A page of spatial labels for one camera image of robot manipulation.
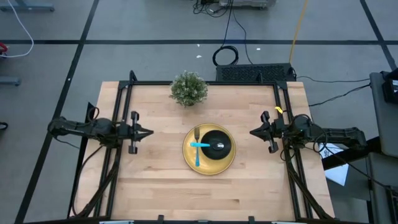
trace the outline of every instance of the small succulent plant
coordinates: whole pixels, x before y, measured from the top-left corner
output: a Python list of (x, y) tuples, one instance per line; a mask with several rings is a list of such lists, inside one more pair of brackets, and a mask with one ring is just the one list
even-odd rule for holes
[(182, 106), (193, 106), (201, 103), (207, 97), (207, 84), (197, 72), (184, 71), (177, 75), (171, 84), (171, 98)]

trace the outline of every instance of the yellow plate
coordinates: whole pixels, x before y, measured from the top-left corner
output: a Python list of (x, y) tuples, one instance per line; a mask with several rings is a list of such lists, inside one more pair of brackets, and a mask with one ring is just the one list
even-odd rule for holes
[(184, 139), (183, 145), (182, 145), (182, 153), (184, 155), (184, 159), (187, 162), (187, 164), (196, 172), (200, 174), (205, 174), (205, 175), (215, 175), (219, 174), (220, 172), (223, 172), (226, 170), (234, 161), (235, 154), (236, 154), (236, 145), (235, 141), (232, 138), (231, 133), (227, 131), (227, 129), (221, 127), (220, 125), (217, 124), (200, 124), (198, 125), (200, 127), (200, 139), (198, 142), (201, 141), (202, 137), (209, 131), (212, 130), (219, 130), (223, 131), (228, 135), (228, 137), (231, 140), (231, 152), (223, 158), (223, 159), (210, 159), (204, 155), (202, 150), (199, 147), (199, 160), (200, 160), (200, 166), (195, 165), (196, 161), (196, 156), (197, 156), (197, 149), (196, 147), (191, 147), (190, 143), (191, 142), (196, 142), (194, 132), (195, 128), (192, 128), (191, 131), (188, 132), (187, 136)]

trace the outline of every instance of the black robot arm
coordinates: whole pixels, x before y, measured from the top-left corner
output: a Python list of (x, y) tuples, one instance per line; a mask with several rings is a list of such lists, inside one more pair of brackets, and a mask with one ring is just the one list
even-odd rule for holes
[(130, 139), (129, 153), (137, 154), (136, 141), (141, 141), (141, 139), (154, 132), (141, 127), (137, 123), (139, 120), (137, 112), (131, 112), (131, 119), (132, 125), (130, 126), (125, 121), (114, 123), (106, 118), (94, 119), (89, 123), (80, 123), (59, 117), (53, 119), (47, 129), (54, 138), (73, 134), (88, 139), (95, 139), (101, 145), (111, 148), (118, 147), (120, 140)]
[(293, 148), (304, 148), (308, 142), (328, 142), (343, 144), (352, 149), (364, 149), (366, 138), (358, 128), (321, 128), (314, 124), (310, 117), (305, 114), (295, 116), (290, 124), (284, 124), (282, 118), (269, 122), (269, 113), (264, 111), (261, 115), (262, 125), (250, 131), (250, 134), (269, 141), (269, 152), (278, 151), (278, 145), (274, 138), (285, 138)]

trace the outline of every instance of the yellow cable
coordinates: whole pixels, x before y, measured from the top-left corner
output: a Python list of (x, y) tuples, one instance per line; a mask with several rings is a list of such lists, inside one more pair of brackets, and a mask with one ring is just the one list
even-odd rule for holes
[(296, 27), (296, 32), (294, 34), (293, 44), (292, 44), (292, 47), (290, 48), (290, 55), (289, 55), (289, 63), (290, 64), (292, 64), (294, 45), (296, 43), (297, 34), (299, 33), (299, 30), (300, 30), (301, 21), (303, 20), (303, 17), (304, 17), (304, 14), (305, 14), (305, 9), (307, 8), (307, 3), (308, 3), (308, 0), (305, 0), (304, 7), (303, 7), (303, 10), (301, 11), (300, 19), (298, 20), (298, 24), (297, 24), (297, 27)]

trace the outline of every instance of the wooden table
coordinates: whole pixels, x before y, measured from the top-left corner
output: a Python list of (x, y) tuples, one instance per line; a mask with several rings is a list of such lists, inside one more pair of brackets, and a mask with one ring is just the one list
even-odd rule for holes
[[(293, 114), (310, 115), (303, 83), (288, 83), (288, 88)], [(100, 117), (111, 119), (117, 89), (118, 82), (102, 84), (97, 104)], [(155, 133), (137, 143), (136, 155), (127, 153), (129, 141), (123, 144), (111, 218), (156, 220), (158, 215), (165, 215), (165, 220), (246, 221), (248, 216), (254, 216), (256, 221), (294, 220), (285, 162), (279, 152), (269, 154), (267, 142), (249, 134), (261, 125), (263, 111), (269, 111), (271, 120), (277, 117), (273, 88), (210, 85), (208, 99), (189, 108), (176, 104), (169, 95), (167, 85), (132, 88), (129, 110), (137, 111), (139, 124)], [(284, 105), (282, 91), (280, 97)], [(236, 141), (235, 160), (221, 174), (198, 174), (184, 161), (184, 137), (202, 123), (222, 125)], [(282, 148), (281, 141), (276, 141)], [(85, 158), (97, 147), (98, 142), (90, 140)], [(81, 174), (75, 202), (77, 211), (98, 188), (104, 154), (102, 150), (90, 159)], [(334, 216), (320, 156), (303, 149), (302, 161), (309, 191)], [(297, 192), (305, 217), (298, 188)], [(107, 199), (108, 192), (104, 195), (102, 215)]]

